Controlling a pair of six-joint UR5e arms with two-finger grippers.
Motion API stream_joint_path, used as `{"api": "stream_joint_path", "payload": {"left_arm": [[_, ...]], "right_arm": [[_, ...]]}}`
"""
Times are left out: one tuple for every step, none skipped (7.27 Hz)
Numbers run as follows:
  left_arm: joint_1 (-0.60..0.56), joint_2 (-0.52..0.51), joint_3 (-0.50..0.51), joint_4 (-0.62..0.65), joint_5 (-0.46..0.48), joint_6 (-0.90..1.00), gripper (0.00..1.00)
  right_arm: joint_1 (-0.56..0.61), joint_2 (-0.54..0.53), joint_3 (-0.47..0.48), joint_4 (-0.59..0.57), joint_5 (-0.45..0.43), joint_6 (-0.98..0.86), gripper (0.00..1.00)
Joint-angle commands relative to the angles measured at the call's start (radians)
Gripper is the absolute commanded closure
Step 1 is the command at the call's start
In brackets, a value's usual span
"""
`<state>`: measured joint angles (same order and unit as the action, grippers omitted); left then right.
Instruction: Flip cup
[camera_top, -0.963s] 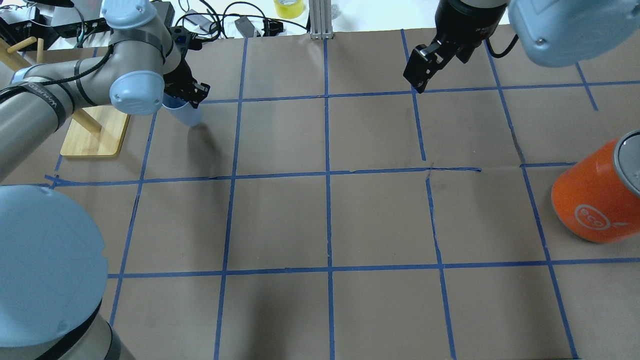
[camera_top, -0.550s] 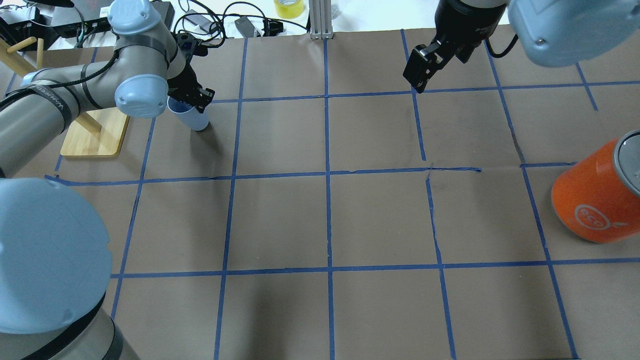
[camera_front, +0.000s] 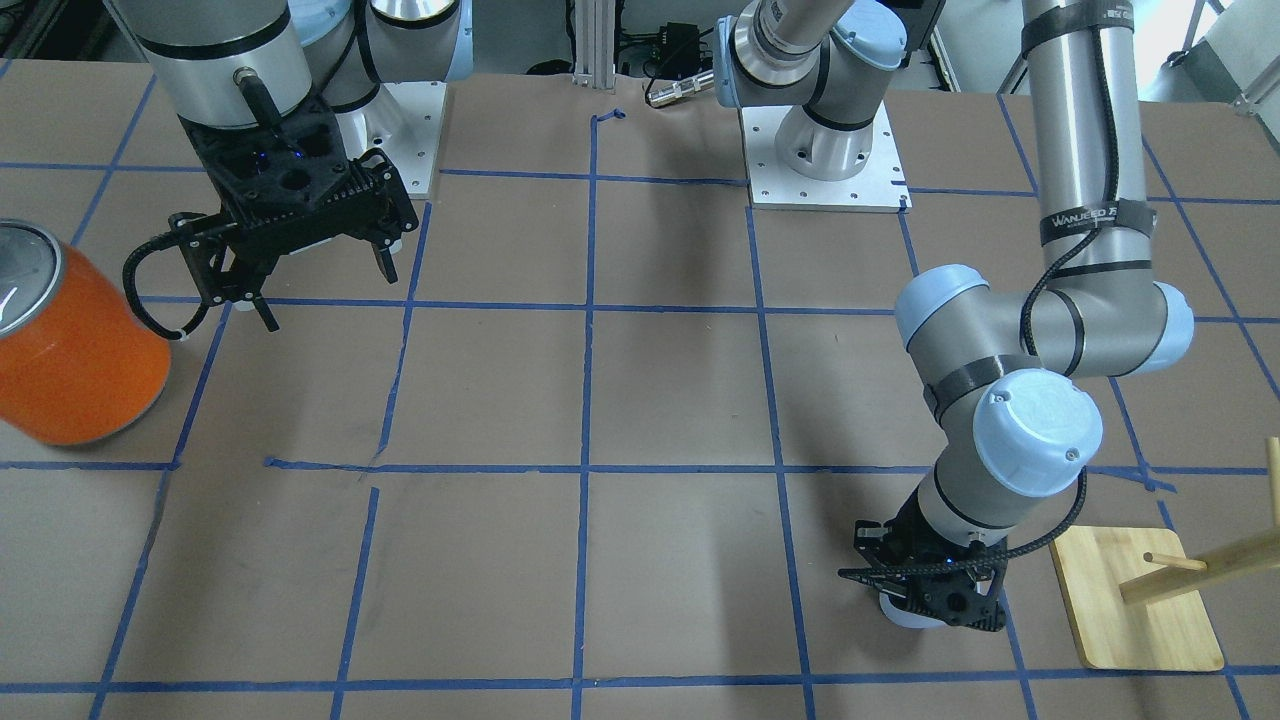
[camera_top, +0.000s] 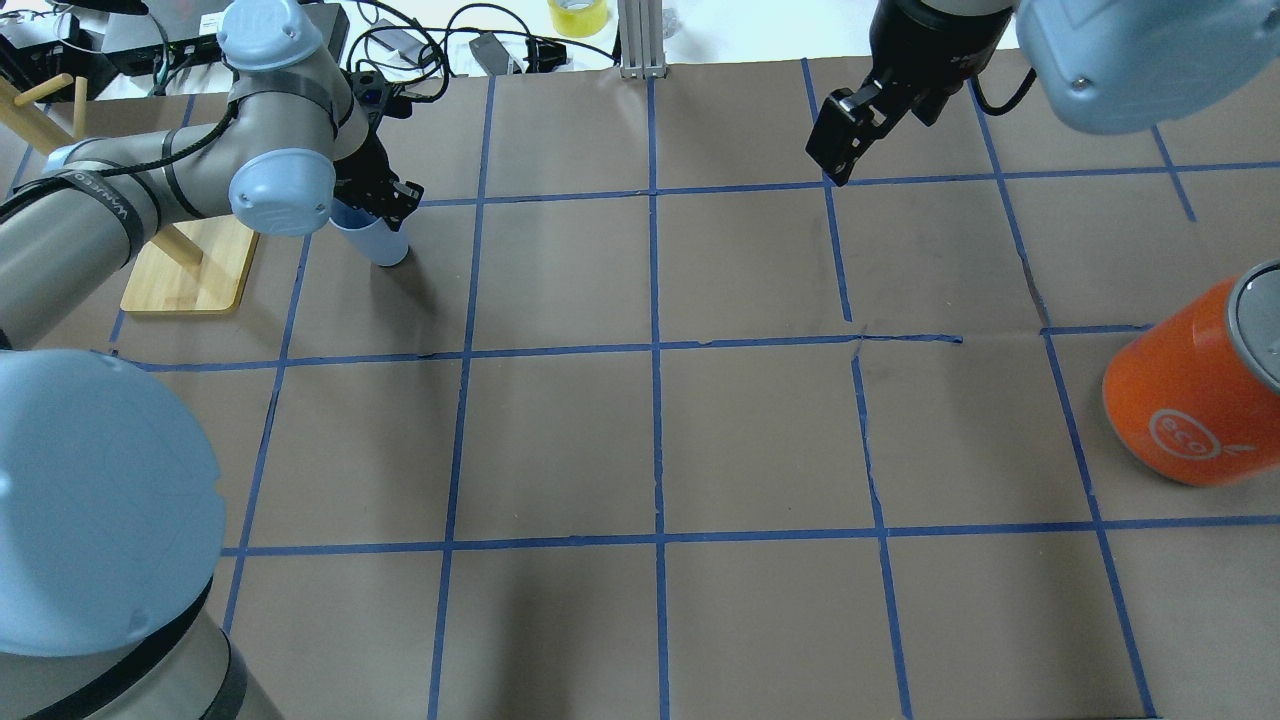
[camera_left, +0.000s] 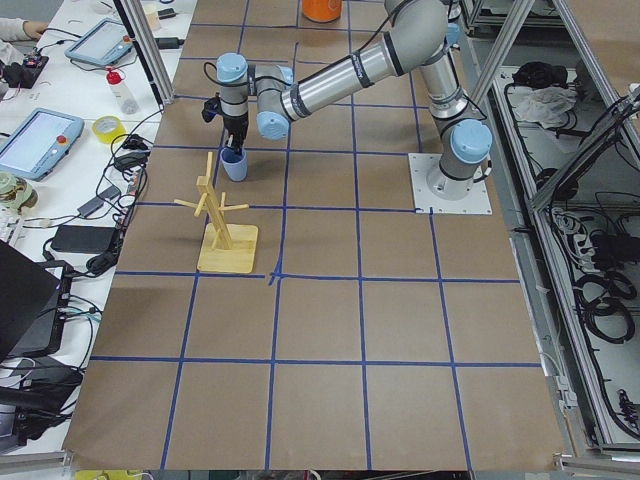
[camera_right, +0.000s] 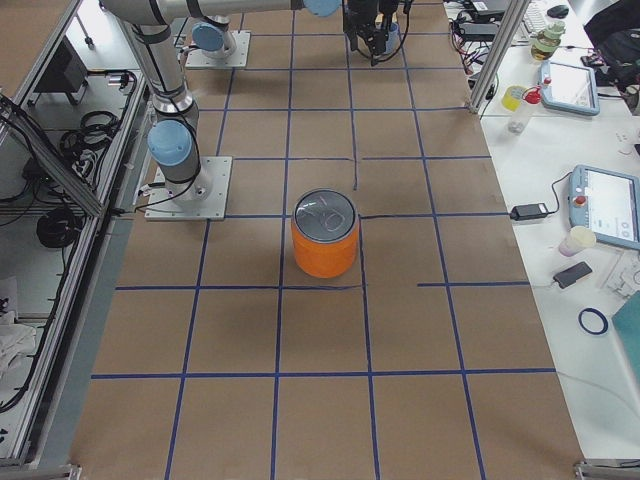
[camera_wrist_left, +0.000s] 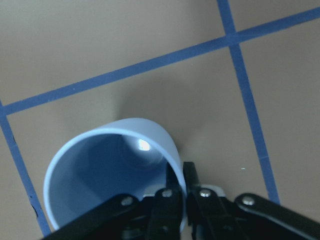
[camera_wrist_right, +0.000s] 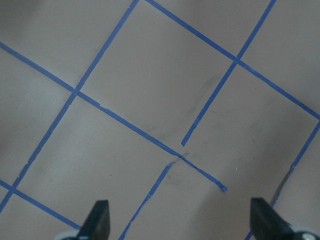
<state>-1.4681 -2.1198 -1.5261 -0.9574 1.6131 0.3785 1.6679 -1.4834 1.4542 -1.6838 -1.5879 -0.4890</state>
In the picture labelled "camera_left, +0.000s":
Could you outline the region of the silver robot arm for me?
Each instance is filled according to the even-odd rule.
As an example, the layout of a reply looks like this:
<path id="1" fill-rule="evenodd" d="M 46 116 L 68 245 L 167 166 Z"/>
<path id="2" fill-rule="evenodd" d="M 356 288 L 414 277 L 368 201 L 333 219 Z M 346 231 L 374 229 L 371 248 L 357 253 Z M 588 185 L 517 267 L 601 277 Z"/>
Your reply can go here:
<path id="1" fill-rule="evenodd" d="M 488 161 L 493 136 L 472 115 L 474 104 L 457 77 L 446 38 L 448 4 L 387 1 L 384 7 L 388 30 L 378 29 L 360 48 L 302 80 L 295 79 L 288 67 L 253 64 L 232 52 L 221 55 L 213 65 L 212 79 L 219 91 L 205 101 L 203 120 L 220 116 L 228 148 L 240 155 L 249 127 L 249 98 L 257 101 L 260 135 L 280 140 L 288 135 L 291 123 L 390 76 L 419 70 L 443 146 L 440 160 L 427 173 L 427 185 L 441 198 L 463 198 L 473 184 L 485 179 L 477 170 Z"/>

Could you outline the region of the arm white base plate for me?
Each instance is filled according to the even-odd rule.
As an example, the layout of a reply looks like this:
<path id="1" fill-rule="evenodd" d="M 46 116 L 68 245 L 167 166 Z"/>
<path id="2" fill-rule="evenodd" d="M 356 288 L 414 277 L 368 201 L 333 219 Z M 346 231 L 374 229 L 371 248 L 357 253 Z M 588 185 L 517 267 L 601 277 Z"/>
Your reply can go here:
<path id="1" fill-rule="evenodd" d="M 441 154 L 409 153 L 414 210 L 421 214 L 491 215 L 492 207 L 478 166 L 468 180 L 452 180 L 440 170 Z"/>

